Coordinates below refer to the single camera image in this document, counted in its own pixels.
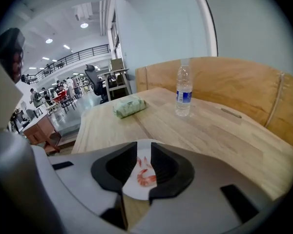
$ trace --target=ceiling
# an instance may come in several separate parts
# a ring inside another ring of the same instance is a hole
[[[102,71],[102,70],[108,68],[109,60],[106,59],[106,60],[102,60],[102,61],[92,62],[92,63],[89,63],[89,64],[93,65],[93,66],[98,66],[100,68],[100,71],[98,73],[100,74],[100,73],[105,72],[105,71]],[[64,79],[67,79],[67,77],[74,76],[73,73],[84,74],[84,77],[86,77],[86,74],[84,73],[85,69],[86,69],[86,66],[83,65],[83,66],[78,67],[78,68],[76,68],[74,70],[70,70],[70,71],[68,71],[68,72],[66,72],[64,74],[58,75],[57,79],[59,79],[59,81],[63,81]],[[55,83],[55,82],[56,81],[49,81],[49,82],[46,82],[45,84],[41,84],[41,85],[39,85],[39,87],[37,87],[37,91],[40,92],[42,87],[45,87],[46,89],[54,87],[54,85],[52,85],[52,84]]]
[[[11,27],[25,36],[23,74],[36,74],[39,68],[73,52],[108,44],[101,33],[100,1],[108,11],[109,0],[16,0],[0,24],[0,34]],[[82,23],[89,26],[82,29]]]

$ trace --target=chair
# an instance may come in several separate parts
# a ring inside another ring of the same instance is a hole
[[[84,71],[89,80],[93,84],[93,91],[96,95],[101,96],[100,104],[108,101],[106,88],[103,87],[103,81],[99,79],[97,72],[93,65],[86,65],[87,69]]]
[[[74,96],[73,89],[71,87],[68,87],[67,94],[66,94],[66,99],[63,99],[63,100],[60,101],[60,103],[61,103],[62,107],[64,108],[64,111],[65,111],[66,114],[67,114],[67,112],[66,112],[65,107],[68,110],[68,103],[69,102],[72,105],[73,109],[75,110],[73,104],[75,105],[75,107],[76,107],[76,104],[74,102],[73,96]]]

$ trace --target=balcony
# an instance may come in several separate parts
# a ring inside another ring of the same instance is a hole
[[[65,69],[66,66],[73,64],[75,62],[78,62],[83,59],[87,59],[90,57],[99,56],[102,54],[108,54],[109,53],[109,47],[108,44],[100,45],[97,47],[92,47],[89,49],[85,49],[76,53],[73,53],[67,57],[64,57],[57,62],[54,62],[50,65],[47,65],[45,69],[39,71],[35,75],[28,75],[25,77],[26,83],[32,84],[32,83],[38,83],[39,81],[43,80],[45,77],[51,75],[55,71],[59,69]]]

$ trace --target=table leg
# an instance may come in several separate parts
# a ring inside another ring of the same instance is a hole
[[[132,92],[131,92],[131,89],[130,89],[129,82],[127,81],[127,78],[126,78],[125,74],[124,74],[123,72],[121,72],[121,73],[122,73],[122,76],[123,76],[123,79],[124,79],[124,82],[125,82],[126,88],[127,88],[127,90],[128,90],[128,93],[129,93],[130,95],[132,95]]]
[[[106,92],[107,92],[107,98],[108,98],[108,101],[111,101],[111,95],[109,94],[107,75],[104,75],[104,79],[105,79],[105,87],[106,87]]]

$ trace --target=gray floor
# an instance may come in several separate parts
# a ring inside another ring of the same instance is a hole
[[[67,111],[67,114],[65,114],[64,109],[58,110],[50,115],[50,120],[62,136],[77,132],[79,131],[83,112],[99,105],[100,100],[100,96],[95,95],[92,91],[88,92],[83,97],[77,99],[75,110],[72,106],[68,107],[69,111]]]

